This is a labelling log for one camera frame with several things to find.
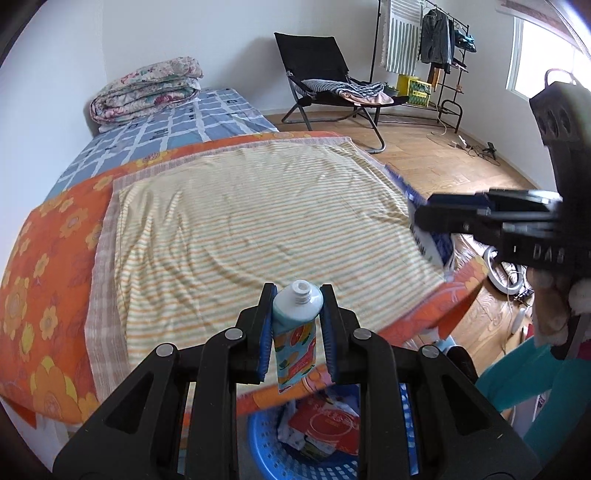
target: striped hanging towel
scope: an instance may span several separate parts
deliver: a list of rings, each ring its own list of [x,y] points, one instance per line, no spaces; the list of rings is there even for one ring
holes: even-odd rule
[[[423,0],[384,0],[384,43],[380,65],[388,72],[414,75],[420,46]]]

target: white wall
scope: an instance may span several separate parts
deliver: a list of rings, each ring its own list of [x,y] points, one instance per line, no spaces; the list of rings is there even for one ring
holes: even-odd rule
[[[107,77],[191,55],[203,68],[203,87],[230,86],[263,112],[285,111],[293,97],[273,33],[332,35],[351,75],[367,80],[377,10],[378,0],[171,0],[166,7],[159,0],[105,0]],[[378,68],[376,78],[396,75]]]
[[[470,25],[477,53],[466,54],[461,129],[493,142],[500,155],[536,186],[555,190],[550,155],[529,103],[506,89],[513,48],[514,18],[495,11],[491,0],[453,0],[453,15]]]
[[[92,139],[105,84],[103,0],[49,0],[0,67],[0,270],[29,212]]]

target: box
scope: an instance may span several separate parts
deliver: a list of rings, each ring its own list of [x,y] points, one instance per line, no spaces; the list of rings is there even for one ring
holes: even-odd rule
[[[319,395],[301,400],[288,422],[294,430],[350,455],[359,454],[359,424],[359,416]]]
[[[410,82],[410,80],[418,80],[418,77],[412,77],[410,75],[398,75],[396,90],[398,90],[399,96],[408,95],[408,82]]]
[[[408,102],[410,105],[429,106],[432,85],[417,79],[408,82]]]

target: orange floral blanket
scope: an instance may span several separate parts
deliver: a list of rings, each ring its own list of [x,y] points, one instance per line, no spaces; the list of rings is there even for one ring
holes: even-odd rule
[[[293,137],[338,135],[278,132],[187,145],[107,171],[34,209],[18,235],[0,287],[0,395],[20,412],[37,412],[70,424],[85,421],[98,407],[84,328],[95,250],[115,178],[200,151]],[[447,336],[484,278],[483,265],[472,260],[454,274],[452,282],[382,335],[396,345],[427,327],[439,327],[440,336]],[[248,413],[301,397],[328,381],[326,369],[319,367],[307,383],[288,390],[288,396],[279,398],[277,389],[259,390],[241,397],[238,410]]]

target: striped towel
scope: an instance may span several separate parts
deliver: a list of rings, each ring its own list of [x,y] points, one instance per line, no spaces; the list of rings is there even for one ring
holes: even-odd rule
[[[310,90],[315,93],[331,92],[335,95],[343,96],[343,94],[350,94],[359,98],[373,98],[384,91],[383,83],[371,83],[370,85],[357,85],[356,83],[336,82],[334,80],[302,80]],[[310,95],[309,92],[304,92],[301,88],[295,85],[296,91],[300,95]]]
[[[443,282],[409,230],[404,194],[351,142],[204,156],[119,202],[114,286],[131,368],[159,343],[186,348],[234,325],[267,281],[331,283],[372,330]],[[276,382],[271,355],[263,386]]]
[[[385,0],[384,42],[380,65],[387,71],[414,75],[420,46],[423,0]]]

